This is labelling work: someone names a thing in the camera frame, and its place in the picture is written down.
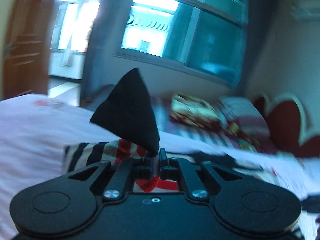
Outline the striped cat sweater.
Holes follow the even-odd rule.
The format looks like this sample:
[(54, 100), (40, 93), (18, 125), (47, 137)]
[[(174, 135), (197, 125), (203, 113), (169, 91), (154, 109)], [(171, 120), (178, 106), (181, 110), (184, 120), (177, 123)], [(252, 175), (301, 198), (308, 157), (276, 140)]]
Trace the striped cat sweater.
[[(112, 165), (118, 165), (130, 157), (151, 158), (153, 175), (149, 179), (136, 180), (133, 190), (127, 195), (134, 194), (134, 188), (137, 186), (139, 194), (146, 194), (151, 199), (185, 196), (179, 190), (176, 181), (163, 180), (158, 174), (160, 137), (150, 96), (138, 69), (129, 71), (120, 79), (108, 98), (93, 113), (90, 122), (115, 134), (118, 140), (97, 144), (81, 143), (66, 148), (66, 174), (62, 176), (61, 184), (64, 194), (69, 199), (101, 200), (100, 196), (89, 191), (84, 181), (68, 179), (69, 173), (101, 161), (110, 161)], [(220, 192), (244, 195), (266, 188), (266, 182), (244, 174), (244, 168), (237, 163), (236, 165), (234, 171), (242, 174), (242, 180), (225, 183)]]

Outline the red heart-shaped headboard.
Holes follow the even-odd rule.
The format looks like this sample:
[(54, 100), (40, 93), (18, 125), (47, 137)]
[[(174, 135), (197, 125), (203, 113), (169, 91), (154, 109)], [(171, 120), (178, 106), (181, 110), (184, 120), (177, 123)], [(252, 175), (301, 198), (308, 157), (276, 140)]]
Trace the red heart-shaped headboard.
[(253, 105), (264, 117), (270, 140), (278, 150), (297, 158), (319, 157), (319, 129), (308, 124), (307, 112), (294, 94), (271, 98), (259, 93), (253, 97)]

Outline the striped pillow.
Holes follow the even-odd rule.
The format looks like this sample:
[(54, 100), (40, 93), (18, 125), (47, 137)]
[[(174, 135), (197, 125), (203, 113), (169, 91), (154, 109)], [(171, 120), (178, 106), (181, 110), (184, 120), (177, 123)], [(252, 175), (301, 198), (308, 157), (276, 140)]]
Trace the striped pillow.
[(267, 122), (247, 98), (223, 96), (217, 103), (227, 124), (236, 124), (241, 134), (255, 139), (270, 138)]

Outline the red patterned cloth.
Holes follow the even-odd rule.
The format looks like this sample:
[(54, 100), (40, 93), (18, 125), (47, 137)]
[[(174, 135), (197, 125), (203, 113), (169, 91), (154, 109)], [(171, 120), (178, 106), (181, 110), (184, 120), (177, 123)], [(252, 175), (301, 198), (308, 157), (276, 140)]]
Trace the red patterned cloth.
[(227, 128), (225, 129), (227, 135), (236, 140), (240, 146), (240, 149), (249, 152), (260, 152), (260, 141), (247, 135), (238, 125), (237, 122), (227, 121)]

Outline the brown wooden door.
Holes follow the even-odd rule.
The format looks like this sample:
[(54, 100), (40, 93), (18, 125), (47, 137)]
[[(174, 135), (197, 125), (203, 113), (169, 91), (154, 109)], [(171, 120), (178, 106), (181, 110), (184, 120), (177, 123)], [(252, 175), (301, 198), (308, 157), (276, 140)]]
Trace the brown wooden door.
[(16, 49), (3, 57), (4, 99), (47, 93), (53, 5), (54, 0), (15, 0), (5, 45)]

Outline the blue-grey right curtain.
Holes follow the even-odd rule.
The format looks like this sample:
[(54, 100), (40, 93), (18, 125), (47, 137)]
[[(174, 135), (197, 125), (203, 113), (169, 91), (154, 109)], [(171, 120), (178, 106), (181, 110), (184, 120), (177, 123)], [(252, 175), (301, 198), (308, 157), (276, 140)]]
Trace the blue-grey right curtain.
[(235, 95), (243, 96), (266, 42), (278, 0), (248, 0), (246, 50)]

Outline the blue-grey left curtain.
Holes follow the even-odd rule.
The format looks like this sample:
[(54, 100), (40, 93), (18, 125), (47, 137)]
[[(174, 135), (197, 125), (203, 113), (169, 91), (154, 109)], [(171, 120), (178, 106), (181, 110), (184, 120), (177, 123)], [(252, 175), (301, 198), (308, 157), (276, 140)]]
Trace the blue-grey left curtain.
[(111, 57), (113, 28), (116, 26), (116, 16), (125, 0), (101, 0), (97, 16), (89, 36), (87, 52), (84, 61), (80, 106), (86, 107), (96, 94), (107, 84), (107, 60)]

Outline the sliding glass window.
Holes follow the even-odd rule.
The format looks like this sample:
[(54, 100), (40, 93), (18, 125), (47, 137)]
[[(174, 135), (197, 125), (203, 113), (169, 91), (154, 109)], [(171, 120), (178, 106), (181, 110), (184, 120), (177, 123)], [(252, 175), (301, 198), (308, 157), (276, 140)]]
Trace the sliding glass window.
[(247, 24), (248, 0), (129, 0), (117, 54), (234, 88)]

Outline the folded cartoon blanket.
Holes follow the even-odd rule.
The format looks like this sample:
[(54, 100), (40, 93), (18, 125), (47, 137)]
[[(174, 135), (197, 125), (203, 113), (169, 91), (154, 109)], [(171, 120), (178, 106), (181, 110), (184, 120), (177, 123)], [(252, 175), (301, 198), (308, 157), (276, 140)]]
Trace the folded cartoon blanket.
[(217, 110), (208, 102), (183, 93), (171, 98), (169, 113), (173, 122), (216, 132), (222, 128)]

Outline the blue-grey curtain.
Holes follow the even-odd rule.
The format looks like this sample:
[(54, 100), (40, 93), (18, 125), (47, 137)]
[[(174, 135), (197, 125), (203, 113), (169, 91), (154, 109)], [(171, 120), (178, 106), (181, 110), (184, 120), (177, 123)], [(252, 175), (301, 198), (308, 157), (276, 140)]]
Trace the blue-grey curtain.
[(243, 96), (266, 42), (278, 0), (248, 0), (246, 50), (235, 95)]
[(125, 0), (101, 0), (97, 16), (89, 36), (87, 52), (84, 61), (80, 106), (86, 107), (96, 94), (107, 84), (107, 60), (111, 57), (113, 28), (116, 26), (116, 16)]

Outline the white sheer curtain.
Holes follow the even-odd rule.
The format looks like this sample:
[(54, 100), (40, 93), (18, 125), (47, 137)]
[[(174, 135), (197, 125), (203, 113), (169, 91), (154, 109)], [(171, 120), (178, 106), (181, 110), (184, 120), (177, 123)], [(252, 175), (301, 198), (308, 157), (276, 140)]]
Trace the white sheer curtain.
[(70, 3), (67, 5), (58, 46), (58, 49), (63, 51), (63, 67), (71, 67), (74, 55), (79, 52), (78, 18), (80, 10), (80, 3)]

